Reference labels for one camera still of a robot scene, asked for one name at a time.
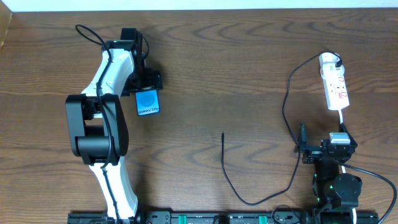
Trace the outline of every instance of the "wood grain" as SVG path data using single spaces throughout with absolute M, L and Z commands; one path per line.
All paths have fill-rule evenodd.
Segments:
M 148 65 L 164 74 L 162 112 L 138 118 L 122 98 L 129 129 L 127 169 L 143 205 L 173 210 L 306 207 L 313 167 L 300 164 L 292 188 L 257 207 L 243 205 L 226 170 L 253 202 L 287 186 L 296 155 L 280 113 L 289 73 L 330 49 L 345 61 L 351 105 L 345 121 L 359 147 L 350 164 L 398 184 L 398 9 L 17 13 L 0 56 L 0 220 L 65 223 L 71 210 L 105 210 L 101 189 L 68 140 L 64 103 L 82 91 L 101 60 L 74 30 L 105 39 L 122 27 L 148 38 Z M 326 108 L 318 62 L 292 80 L 286 114 L 294 133 L 305 121 L 315 144 L 337 130 Z M 392 198 L 381 180 L 363 180 L 360 210 L 382 215 Z M 385 223 L 396 223 L 393 210 Z

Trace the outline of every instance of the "wooden table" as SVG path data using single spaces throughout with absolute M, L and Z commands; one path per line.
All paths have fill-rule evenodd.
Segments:
M 127 169 L 141 204 L 173 210 L 272 210 L 316 204 L 313 166 L 300 164 L 292 188 L 256 207 L 242 204 L 221 171 L 250 202 L 284 189 L 297 155 L 282 119 L 289 73 L 330 49 L 346 67 L 351 105 L 345 123 L 359 146 L 348 162 L 398 184 L 398 9 L 16 13 L 0 55 L 0 220 L 65 223 L 71 210 L 106 210 L 89 168 L 70 149 L 65 99 L 89 84 L 104 39 L 137 27 L 149 40 L 148 66 L 164 75 L 162 112 L 139 118 L 123 98 L 129 129 Z M 338 130 L 319 64 L 294 76 L 286 114 L 312 143 Z M 359 210 L 380 217 L 391 188 L 366 174 Z M 386 223 L 398 221 L 398 208 Z

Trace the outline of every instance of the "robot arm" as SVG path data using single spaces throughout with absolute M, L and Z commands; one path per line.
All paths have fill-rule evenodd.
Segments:
M 162 79 L 159 72 L 145 68 L 141 57 L 142 35 L 136 29 L 123 29 L 121 40 L 109 40 L 106 45 L 111 51 L 112 61 L 101 83 L 100 98 L 114 144 L 109 157 L 106 126 L 89 126 L 85 123 L 86 120 L 103 118 L 96 84 L 109 59 L 104 47 L 102 63 L 94 79 L 80 95 L 69 95 L 65 107 L 72 151 L 89 165 L 97 177 L 108 206 L 108 217 L 128 220 L 136 216 L 138 199 L 132 191 L 125 165 L 129 135 L 119 99 L 133 92 L 136 94 L 137 109 L 155 107 L 158 110 L 149 110 L 150 113 L 145 114 L 158 113 L 157 91 L 162 89 Z M 107 159 L 109 165 L 102 169 Z

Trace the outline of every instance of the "white wall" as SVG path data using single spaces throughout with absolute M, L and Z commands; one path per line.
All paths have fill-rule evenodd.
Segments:
M 13 12 L 398 7 L 398 0 L 2 0 Z

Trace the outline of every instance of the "white cord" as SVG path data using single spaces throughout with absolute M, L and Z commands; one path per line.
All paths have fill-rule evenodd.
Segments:
M 346 173 L 346 167 L 345 166 L 340 166 L 341 167 L 341 171 L 342 171 L 342 173 Z M 355 208 L 353 208 L 353 223 L 354 224 L 356 224 L 356 209 Z
M 339 118 L 340 118 L 340 124 L 343 122 L 343 112 L 342 112 L 342 110 L 340 109 L 340 110 L 338 110 L 338 116 L 339 116 Z

